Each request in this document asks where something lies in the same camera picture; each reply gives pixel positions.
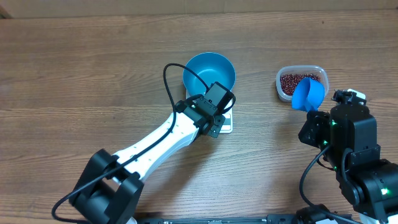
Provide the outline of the blue plastic measuring scoop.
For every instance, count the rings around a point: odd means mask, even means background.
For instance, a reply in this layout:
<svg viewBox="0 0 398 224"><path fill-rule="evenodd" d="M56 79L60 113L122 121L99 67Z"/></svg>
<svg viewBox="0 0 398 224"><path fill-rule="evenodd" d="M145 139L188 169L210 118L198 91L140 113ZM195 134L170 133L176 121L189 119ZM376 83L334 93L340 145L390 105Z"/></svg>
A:
<svg viewBox="0 0 398 224"><path fill-rule="evenodd" d="M324 86L311 78L304 78L298 83L292 96L294 110L317 111L325 98Z"/></svg>

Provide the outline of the red adzuki beans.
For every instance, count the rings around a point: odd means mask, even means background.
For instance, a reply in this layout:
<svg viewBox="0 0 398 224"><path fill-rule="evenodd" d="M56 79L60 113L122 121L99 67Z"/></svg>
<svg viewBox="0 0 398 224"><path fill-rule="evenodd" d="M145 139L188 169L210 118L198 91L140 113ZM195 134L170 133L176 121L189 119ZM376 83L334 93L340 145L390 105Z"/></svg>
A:
<svg viewBox="0 0 398 224"><path fill-rule="evenodd" d="M296 89L296 86L304 79L304 78L311 78L312 80L315 81L320 81L320 77L314 73L304 73L304 74L299 74L299 73L290 73L290 74L285 74L280 77L280 85L282 88L282 91L288 95L292 96L294 94L294 91Z"/></svg>

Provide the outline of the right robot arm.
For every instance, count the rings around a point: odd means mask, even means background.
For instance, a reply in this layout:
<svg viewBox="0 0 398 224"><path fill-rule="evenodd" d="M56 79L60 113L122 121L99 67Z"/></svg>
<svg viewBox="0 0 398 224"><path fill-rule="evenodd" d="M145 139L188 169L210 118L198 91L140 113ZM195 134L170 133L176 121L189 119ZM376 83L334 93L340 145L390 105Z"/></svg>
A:
<svg viewBox="0 0 398 224"><path fill-rule="evenodd" d="M381 158L377 122L364 104L309 111L300 142L324 151L341 193L354 211L379 223L397 215L397 164Z"/></svg>

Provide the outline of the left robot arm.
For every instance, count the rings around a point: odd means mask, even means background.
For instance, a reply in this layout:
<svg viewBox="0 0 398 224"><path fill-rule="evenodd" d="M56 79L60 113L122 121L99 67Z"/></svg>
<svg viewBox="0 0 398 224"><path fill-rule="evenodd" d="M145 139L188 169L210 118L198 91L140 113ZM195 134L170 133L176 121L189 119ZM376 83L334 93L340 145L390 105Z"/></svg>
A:
<svg viewBox="0 0 398 224"><path fill-rule="evenodd" d="M175 103L165 123L134 145L114 154L96 152L68 199L84 216L82 222L135 223L133 215L148 176L199 136L217 138L224 113L235 100L229 89L215 82L205 94Z"/></svg>

